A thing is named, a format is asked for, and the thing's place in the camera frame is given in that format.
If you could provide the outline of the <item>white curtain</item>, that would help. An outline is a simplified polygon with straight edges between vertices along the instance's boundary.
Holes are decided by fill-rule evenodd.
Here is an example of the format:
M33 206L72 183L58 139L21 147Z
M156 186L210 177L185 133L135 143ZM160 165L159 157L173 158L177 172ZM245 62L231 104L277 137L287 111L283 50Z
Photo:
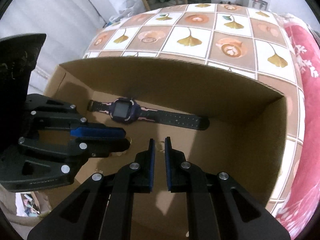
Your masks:
M1 37L46 35L28 92L43 93L58 64L81 59L115 14L109 0L13 0L1 18Z

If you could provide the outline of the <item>brown cardboard box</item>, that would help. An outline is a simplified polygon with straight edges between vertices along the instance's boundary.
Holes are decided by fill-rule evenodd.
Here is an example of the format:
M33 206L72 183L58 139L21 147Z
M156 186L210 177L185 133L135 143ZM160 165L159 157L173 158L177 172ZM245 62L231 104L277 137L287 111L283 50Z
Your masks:
M285 145L277 90L201 64L106 57L58 65L45 95L132 142L84 165L29 239L289 239L265 208Z

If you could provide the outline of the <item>purple kids smartwatch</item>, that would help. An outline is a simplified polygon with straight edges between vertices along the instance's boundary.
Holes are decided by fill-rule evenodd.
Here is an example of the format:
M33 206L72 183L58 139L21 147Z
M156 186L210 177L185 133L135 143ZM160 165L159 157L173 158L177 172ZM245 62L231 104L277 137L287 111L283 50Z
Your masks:
M135 100L129 98L117 98L114 102L91 100L87 110L107 114L113 121L122 124L131 124L139 120L199 131L204 131L210 126L210 120L206 116L142 107Z

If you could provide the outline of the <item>patterned tablecloth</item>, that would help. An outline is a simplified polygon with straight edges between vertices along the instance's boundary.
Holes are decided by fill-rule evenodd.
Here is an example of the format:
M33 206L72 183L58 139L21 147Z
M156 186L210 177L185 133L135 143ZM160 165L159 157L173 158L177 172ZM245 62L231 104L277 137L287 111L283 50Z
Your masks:
M267 209L277 215L296 176L305 132L305 100L295 50L283 19L272 12L223 4L177 5L113 23L86 58L159 57L205 64L260 81L287 99L287 139Z

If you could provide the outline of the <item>small gold earrings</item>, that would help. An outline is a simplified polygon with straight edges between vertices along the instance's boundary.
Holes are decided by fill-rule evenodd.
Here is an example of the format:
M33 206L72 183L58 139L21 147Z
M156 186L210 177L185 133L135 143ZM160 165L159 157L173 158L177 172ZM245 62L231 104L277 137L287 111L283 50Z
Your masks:
M132 144L132 138L131 137L125 137L125 138L130 142L130 144ZM165 150L164 141L155 142L155 149L158 152L164 153L164 150Z

